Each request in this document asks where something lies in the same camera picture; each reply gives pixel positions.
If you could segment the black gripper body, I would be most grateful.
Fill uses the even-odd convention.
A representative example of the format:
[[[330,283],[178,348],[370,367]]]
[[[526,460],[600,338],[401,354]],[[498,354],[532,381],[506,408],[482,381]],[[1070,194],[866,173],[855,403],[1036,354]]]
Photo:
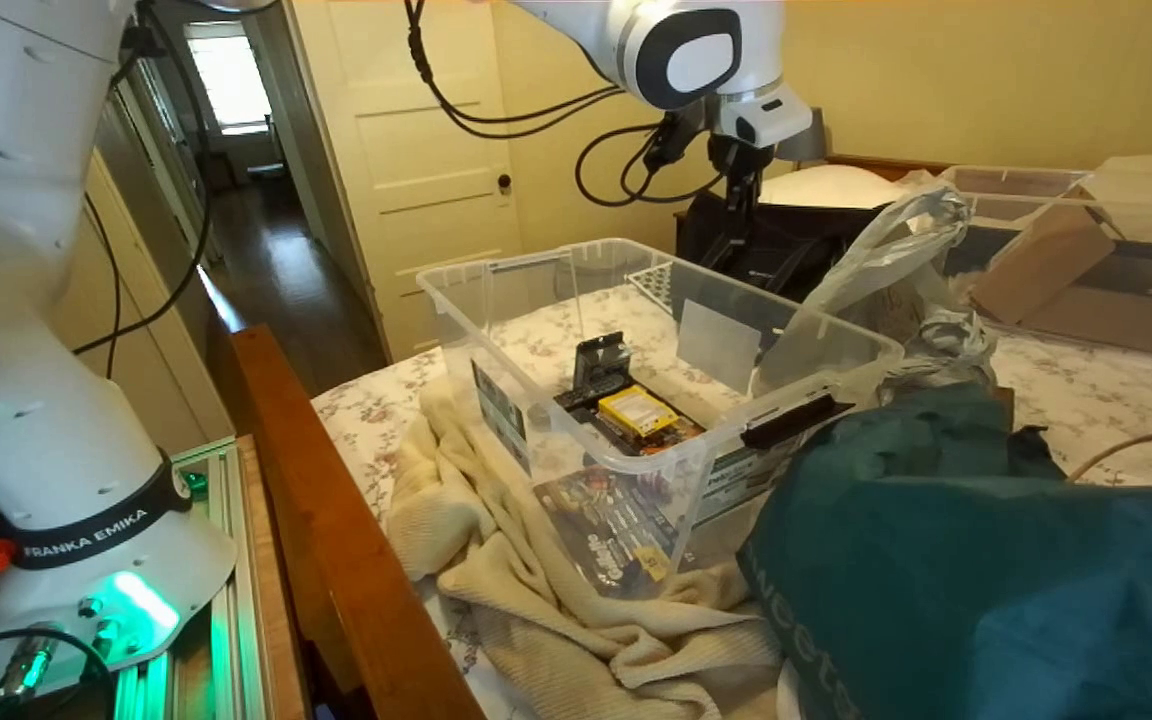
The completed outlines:
[[[717,91],[703,106],[707,156],[729,181],[759,176],[774,159],[807,166],[826,153],[819,111],[789,86]]]

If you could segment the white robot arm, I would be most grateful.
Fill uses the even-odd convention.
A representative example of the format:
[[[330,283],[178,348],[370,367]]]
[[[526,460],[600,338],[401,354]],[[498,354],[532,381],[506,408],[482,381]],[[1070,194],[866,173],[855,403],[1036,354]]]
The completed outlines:
[[[237,570],[123,394],[51,329],[135,0],[0,0],[0,706],[173,650]]]

